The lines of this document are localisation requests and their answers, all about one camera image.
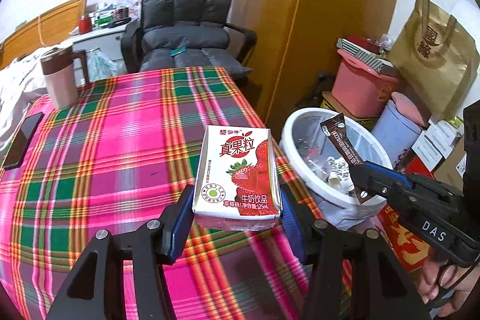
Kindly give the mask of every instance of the red bottle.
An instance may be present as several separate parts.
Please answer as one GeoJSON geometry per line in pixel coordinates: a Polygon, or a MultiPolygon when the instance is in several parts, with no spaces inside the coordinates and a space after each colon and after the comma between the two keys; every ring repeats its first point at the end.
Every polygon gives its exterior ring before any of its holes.
{"type": "Polygon", "coordinates": [[[92,31],[92,19],[88,15],[82,16],[78,21],[78,33],[85,34],[92,31]]]}

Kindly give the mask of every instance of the brown paper bag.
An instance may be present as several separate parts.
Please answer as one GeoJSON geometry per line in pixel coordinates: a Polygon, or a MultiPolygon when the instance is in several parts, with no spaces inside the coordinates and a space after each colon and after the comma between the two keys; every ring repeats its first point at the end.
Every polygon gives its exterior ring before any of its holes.
{"type": "Polygon", "coordinates": [[[388,54],[388,61],[437,119],[451,116],[477,76],[480,56],[474,39],[430,0],[415,9],[388,54]]]}

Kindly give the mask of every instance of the brown mug lid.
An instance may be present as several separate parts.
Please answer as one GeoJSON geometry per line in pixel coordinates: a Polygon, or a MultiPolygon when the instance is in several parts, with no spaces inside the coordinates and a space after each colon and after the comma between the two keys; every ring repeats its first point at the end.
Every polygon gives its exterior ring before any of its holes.
{"type": "Polygon", "coordinates": [[[71,46],[53,47],[40,56],[40,64],[44,75],[51,75],[68,67],[74,61],[71,46]]]}

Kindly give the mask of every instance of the drink carton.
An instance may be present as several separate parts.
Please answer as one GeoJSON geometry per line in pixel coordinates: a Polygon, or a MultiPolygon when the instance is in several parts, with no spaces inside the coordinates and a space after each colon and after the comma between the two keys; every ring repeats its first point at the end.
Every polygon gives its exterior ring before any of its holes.
{"type": "Polygon", "coordinates": [[[208,125],[193,203],[195,218],[205,228],[273,227],[282,203],[270,129],[208,125]]]}

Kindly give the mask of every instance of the table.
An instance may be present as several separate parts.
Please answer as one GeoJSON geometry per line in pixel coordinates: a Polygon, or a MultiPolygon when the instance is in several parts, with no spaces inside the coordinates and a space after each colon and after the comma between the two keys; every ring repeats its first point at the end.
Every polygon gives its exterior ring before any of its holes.
{"type": "MultiPolygon", "coordinates": [[[[194,182],[207,124],[264,126],[222,68],[100,80],[74,107],[56,112],[44,96],[29,114],[40,111],[23,165],[0,171],[0,282],[28,320],[45,318],[96,231],[133,231],[194,182]]],[[[319,217],[277,147],[275,154],[283,179],[319,217]]],[[[124,269],[127,314],[136,319],[131,262],[124,269]]],[[[296,319],[309,273],[281,226],[231,232],[195,222],[182,256],[165,267],[178,319],[296,319]]],[[[345,308],[349,296],[345,286],[345,308]]]]}

